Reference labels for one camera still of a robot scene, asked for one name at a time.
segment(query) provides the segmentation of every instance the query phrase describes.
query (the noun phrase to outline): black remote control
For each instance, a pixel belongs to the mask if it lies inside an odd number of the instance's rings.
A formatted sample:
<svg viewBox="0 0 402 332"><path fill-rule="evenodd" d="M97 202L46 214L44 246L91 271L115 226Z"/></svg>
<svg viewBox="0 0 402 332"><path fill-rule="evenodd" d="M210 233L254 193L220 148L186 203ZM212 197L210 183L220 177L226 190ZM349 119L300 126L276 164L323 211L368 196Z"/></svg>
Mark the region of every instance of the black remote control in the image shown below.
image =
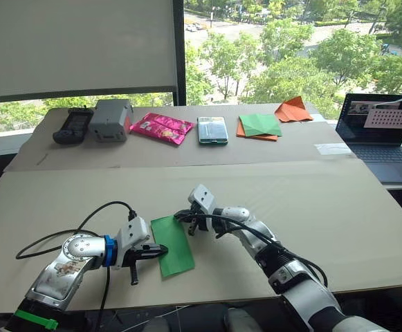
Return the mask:
<svg viewBox="0 0 402 332"><path fill-rule="evenodd" d="M79 144L89 127L93 111L86 107L72 107L68 109L68 117L59 131L53 133L53 140L57 144Z"/></svg>

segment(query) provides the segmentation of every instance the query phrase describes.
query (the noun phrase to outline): laptop keyboard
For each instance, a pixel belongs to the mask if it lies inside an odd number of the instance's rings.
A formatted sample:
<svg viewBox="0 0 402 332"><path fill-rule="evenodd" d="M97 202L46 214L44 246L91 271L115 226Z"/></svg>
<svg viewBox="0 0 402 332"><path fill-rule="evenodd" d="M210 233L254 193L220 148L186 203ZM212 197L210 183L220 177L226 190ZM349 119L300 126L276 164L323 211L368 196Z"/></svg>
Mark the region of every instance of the laptop keyboard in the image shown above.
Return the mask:
<svg viewBox="0 0 402 332"><path fill-rule="evenodd" d="M401 148L350 146L358 158L367 163L402 163Z"/></svg>

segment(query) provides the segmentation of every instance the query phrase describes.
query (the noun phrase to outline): floor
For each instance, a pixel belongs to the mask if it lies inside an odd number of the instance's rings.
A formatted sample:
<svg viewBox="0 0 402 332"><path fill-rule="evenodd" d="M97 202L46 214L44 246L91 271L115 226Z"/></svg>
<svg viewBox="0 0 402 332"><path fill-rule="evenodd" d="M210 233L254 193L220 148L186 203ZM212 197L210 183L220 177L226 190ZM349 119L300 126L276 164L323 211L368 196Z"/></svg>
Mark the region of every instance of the floor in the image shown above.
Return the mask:
<svg viewBox="0 0 402 332"><path fill-rule="evenodd" d="M391 331L402 331L402 308L387 294L386 290L337 295L346 315L360 315ZM229 308L246 310L261 326L263 331L299 331L290 316L283 311L276 298L251 302L200 304L193 306L163 306L156 308L106 310L102 316L101 332L140 332L148 320L163 316L171 332L223 332L223 317ZM93 331L97 311L83 314L87 326L73 330ZM9 315L0 315L0 327L5 326Z"/></svg>

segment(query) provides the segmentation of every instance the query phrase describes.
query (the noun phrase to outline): green zip tie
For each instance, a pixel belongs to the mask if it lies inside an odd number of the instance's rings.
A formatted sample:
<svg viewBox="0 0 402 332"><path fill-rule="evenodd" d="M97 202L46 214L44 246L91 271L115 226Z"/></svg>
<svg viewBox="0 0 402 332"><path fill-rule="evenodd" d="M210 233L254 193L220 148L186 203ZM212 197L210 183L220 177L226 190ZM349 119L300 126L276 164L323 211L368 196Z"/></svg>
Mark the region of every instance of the green zip tie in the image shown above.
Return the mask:
<svg viewBox="0 0 402 332"><path fill-rule="evenodd" d="M16 310L15 316L22 318L23 320L28 320L29 322L42 325L46 330L55 330L58 323L55 320L48 320L40 316L33 315L32 313L27 313L23 310Z"/></svg>

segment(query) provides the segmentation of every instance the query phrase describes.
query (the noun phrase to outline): snack bag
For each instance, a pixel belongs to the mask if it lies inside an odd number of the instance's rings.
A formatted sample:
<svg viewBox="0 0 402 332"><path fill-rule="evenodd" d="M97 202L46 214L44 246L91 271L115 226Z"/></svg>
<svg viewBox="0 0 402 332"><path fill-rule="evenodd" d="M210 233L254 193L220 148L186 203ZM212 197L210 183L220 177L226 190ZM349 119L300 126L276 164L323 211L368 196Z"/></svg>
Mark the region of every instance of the snack bag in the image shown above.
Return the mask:
<svg viewBox="0 0 402 332"><path fill-rule="evenodd" d="M192 122L148 113L142 120L131 126L131 130L180 145L184 141L186 133L193 127Z"/></svg>

